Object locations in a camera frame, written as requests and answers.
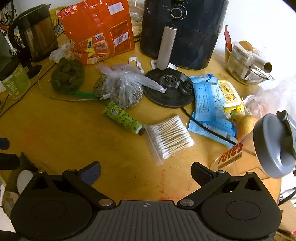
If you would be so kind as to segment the white round disc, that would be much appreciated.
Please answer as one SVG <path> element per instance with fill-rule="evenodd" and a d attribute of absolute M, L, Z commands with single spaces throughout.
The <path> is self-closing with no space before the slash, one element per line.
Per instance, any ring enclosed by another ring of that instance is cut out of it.
<path fill-rule="evenodd" d="M 16 187 L 18 193 L 21 194 L 26 188 L 27 184 L 33 178 L 33 173 L 29 170 L 23 170 L 19 173 L 18 178 L 16 180 Z"/>

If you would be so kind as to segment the cotton swab pack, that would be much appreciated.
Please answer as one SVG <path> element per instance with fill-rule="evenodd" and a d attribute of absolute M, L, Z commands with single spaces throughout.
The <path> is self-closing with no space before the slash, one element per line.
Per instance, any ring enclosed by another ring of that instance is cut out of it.
<path fill-rule="evenodd" d="M 154 125 L 145 124 L 144 129 L 149 152 L 157 166 L 194 145 L 194 140 L 178 115 Z"/>

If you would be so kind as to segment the clear shaker bottle grey lid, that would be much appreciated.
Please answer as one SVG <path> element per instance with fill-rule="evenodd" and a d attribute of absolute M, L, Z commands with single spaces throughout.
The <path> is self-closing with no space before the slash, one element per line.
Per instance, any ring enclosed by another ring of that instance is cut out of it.
<path fill-rule="evenodd" d="M 295 121 L 287 111 L 266 114 L 242 140 L 210 165 L 232 176 L 254 172 L 264 180 L 279 179 L 295 167 Z"/>

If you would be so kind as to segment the green hand cream tube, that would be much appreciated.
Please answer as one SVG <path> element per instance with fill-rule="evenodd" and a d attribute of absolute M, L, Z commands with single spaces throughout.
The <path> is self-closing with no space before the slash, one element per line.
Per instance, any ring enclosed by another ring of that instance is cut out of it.
<path fill-rule="evenodd" d="M 145 128 L 143 125 L 113 101 L 109 102 L 107 107 L 102 111 L 102 114 L 111 118 L 113 121 L 120 124 L 135 135 L 142 136 L 145 133 Z"/>

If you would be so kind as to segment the blue snack packets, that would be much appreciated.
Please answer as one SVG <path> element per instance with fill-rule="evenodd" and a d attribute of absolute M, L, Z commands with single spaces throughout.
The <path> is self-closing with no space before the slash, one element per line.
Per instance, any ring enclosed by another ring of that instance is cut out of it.
<path fill-rule="evenodd" d="M 224 96 L 214 75 L 191 76 L 195 94 L 195 110 L 188 130 L 210 138 L 227 147 L 235 145 L 234 124 L 226 119 L 222 104 Z"/>

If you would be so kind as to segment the yellow onion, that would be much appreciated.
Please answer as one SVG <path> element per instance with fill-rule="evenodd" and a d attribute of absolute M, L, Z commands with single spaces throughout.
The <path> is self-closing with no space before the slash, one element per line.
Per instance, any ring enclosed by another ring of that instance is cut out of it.
<path fill-rule="evenodd" d="M 257 123 L 258 119 L 253 115 L 245 115 L 243 116 L 239 122 L 236 124 L 236 138 L 237 140 L 242 140 L 246 135 L 248 135 L 255 124 Z"/>

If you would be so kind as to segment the yellow snack packet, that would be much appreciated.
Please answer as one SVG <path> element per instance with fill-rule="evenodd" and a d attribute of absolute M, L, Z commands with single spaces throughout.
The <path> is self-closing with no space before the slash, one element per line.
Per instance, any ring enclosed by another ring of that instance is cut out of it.
<path fill-rule="evenodd" d="M 226 80 L 218 80 L 218 85 L 225 99 L 222 106 L 227 118 L 245 114 L 244 103 L 234 86 Z"/>

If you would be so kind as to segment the black kettle base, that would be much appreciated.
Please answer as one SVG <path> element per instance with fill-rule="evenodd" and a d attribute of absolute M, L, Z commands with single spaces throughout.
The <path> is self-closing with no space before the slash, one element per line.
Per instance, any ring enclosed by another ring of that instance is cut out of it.
<path fill-rule="evenodd" d="M 144 95 L 162 107 L 181 108 L 195 99 L 192 80 L 178 70 L 153 69 L 145 73 L 145 77 L 155 81 L 166 90 L 165 93 L 161 93 L 150 87 L 143 87 Z"/>

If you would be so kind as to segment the clear plastic bag of seeds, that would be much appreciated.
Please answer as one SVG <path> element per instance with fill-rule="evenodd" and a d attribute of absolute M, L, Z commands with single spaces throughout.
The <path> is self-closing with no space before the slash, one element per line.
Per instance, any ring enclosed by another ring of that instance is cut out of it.
<path fill-rule="evenodd" d="M 118 64 L 108 67 L 98 64 L 96 69 L 101 73 L 93 93 L 100 99 L 110 99 L 120 108 L 132 108 L 144 95 L 144 87 L 157 93 L 166 93 L 166 88 L 151 78 L 140 73 L 140 70 L 130 64 Z"/>

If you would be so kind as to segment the green net bag of fruit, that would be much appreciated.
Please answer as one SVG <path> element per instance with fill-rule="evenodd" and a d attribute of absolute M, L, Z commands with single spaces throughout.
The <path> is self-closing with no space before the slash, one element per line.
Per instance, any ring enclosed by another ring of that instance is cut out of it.
<path fill-rule="evenodd" d="M 93 93 L 82 92 L 80 87 L 85 80 L 85 69 L 76 59 L 62 57 L 51 74 L 50 84 L 57 92 L 69 94 L 82 99 L 98 100 Z"/>

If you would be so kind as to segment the glass bowl with items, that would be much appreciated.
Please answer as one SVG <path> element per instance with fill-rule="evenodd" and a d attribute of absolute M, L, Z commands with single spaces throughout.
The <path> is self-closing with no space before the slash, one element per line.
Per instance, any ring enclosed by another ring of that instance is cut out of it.
<path fill-rule="evenodd" d="M 247 41 L 232 42 L 228 26 L 224 27 L 225 62 L 229 73 L 240 83 L 257 85 L 273 80 L 273 66 L 255 52 Z"/>

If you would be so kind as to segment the white tissue bundle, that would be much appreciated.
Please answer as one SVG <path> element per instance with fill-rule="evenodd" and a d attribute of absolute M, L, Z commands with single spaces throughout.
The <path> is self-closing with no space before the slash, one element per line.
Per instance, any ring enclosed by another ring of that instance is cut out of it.
<path fill-rule="evenodd" d="M 58 50 L 54 50 L 51 52 L 49 59 L 58 63 L 61 58 L 72 58 L 74 57 L 73 53 L 71 52 L 71 43 L 66 43 L 61 46 Z"/>

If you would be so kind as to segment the steel electric kettle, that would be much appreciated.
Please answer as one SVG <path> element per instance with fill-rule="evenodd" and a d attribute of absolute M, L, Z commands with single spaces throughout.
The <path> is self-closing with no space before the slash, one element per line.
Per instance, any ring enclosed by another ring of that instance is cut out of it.
<path fill-rule="evenodd" d="M 24 51 L 32 62 L 48 58 L 58 49 L 49 4 L 40 4 L 21 13 L 9 26 L 8 38 L 18 51 Z"/>

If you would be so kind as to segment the orange snack bag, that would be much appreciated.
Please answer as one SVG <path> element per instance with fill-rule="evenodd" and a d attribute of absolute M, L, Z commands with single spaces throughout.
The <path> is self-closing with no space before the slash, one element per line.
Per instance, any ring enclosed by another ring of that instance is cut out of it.
<path fill-rule="evenodd" d="M 82 1 L 58 13 L 71 51 L 83 65 L 134 49 L 128 1 Z"/>

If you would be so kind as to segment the black air fryer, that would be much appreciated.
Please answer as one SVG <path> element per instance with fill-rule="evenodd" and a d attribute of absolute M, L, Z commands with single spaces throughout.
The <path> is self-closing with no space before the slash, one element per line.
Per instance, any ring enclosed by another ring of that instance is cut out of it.
<path fill-rule="evenodd" d="M 145 1 L 140 49 L 157 58 L 165 26 L 177 30 L 170 63 L 200 70 L 209 64 L 223 27 L 225 0 Z"/>

